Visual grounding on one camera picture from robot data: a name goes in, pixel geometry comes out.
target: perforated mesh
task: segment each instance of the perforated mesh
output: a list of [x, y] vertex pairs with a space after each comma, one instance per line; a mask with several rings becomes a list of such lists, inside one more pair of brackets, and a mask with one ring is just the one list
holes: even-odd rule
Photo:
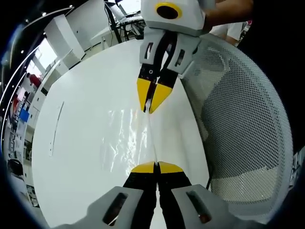
[[289, 122], [275, 89], [247, 56], [210, 34], [182, 83], [213, 170], [212, 192], [233, 214], [264, 221], [286, 196], [292, 169]]

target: office chair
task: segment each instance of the office chair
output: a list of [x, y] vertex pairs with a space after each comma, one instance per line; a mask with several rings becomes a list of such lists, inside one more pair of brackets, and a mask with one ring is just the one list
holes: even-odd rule
[[267, 222], [289, 187], [293, 147], [283, 104], [259, 67], [207, 34], [182, 80], [203, 140], [211, 191], [242, 219]]

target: person's arm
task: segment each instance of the person's arm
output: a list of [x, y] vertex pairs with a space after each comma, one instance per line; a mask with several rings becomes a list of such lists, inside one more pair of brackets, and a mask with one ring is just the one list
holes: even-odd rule
[[203, 29], [216, 25], [247, 21], [252, 17], [253, 0], [225, 0], [216, 4], [213, 10], [204, 10]]
[[225, 41], [228, 42], [231, 45], [236, 45], [238, 43], [238, 40], [234, 39], [233, 37], [227, 36], [225, 38]]

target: white table surface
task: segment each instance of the white table surface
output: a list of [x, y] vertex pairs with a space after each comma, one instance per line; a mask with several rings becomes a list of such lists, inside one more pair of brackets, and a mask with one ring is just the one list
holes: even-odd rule
[[[147, 131], [136, 86], [140, 45], [124, 42], [81, 62], [53, 84], [45, 99], [34, 133], [32, 170], [51, 227], [83, 218], [92, 202], [124, 184], [132, 168], [154, 161], [151, 134], [159, 161], [182, 167], [192, 184], [207, 183], [202, 141], [180, 80], [150, 116], [152, 131]], [[158, 204], [154, 212], [151, 228], [166, 228]]]

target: white cabinet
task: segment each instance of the white cabinet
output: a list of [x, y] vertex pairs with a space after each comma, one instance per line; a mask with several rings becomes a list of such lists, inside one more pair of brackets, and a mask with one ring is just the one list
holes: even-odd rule
[[41, 91], [37, 91], [32, 101], [33, 107], [40, 111], [45, 98], [46, 96]]
[[55, 83], [55, 82], [60, 78], [60, 76], [61, 76], [60, 73], [59, 73], [58, 71], [55, 71], [55, 70], [54, 70], [54, 71], [50, 74], [49, 78], [44, 82], [43, 87], [44, 87], [47, 91], [49, 91], [49, 90], [51, 89], [53, 83]]
[[62, 62], [66, 65], [68, 69], [72, 68], [74, 65], [76, 65], [80, 59], [76, 57], [74, 52], [72, 50], [68, 52], [62, 59]]
[[36, 116], [39, 115], [39, 112], [35, 107], [32, 107], [29, 110], [29, 113], [30, 113], [30, 116], [29, 116], [29, 119], [28, 119], [28, 125], [30, 127], [32, 127], [33, 129], [35, 129], [35, 125], [36, 125], [36, 121], [37, 121]]
[[33, 174], [32, 174], [32, 166], [24, 164], [23, 165], [23, 170], [24, 170], [23, 174], [24, 174], [25, 184], [34, 186], [34, 183], [33, 183]]
[[60, 74], [60, 76], [64, 75], [69, 69], [68, 67], [61, 61], [57, 67], [56, 70], [58, 71], [58, 73]]

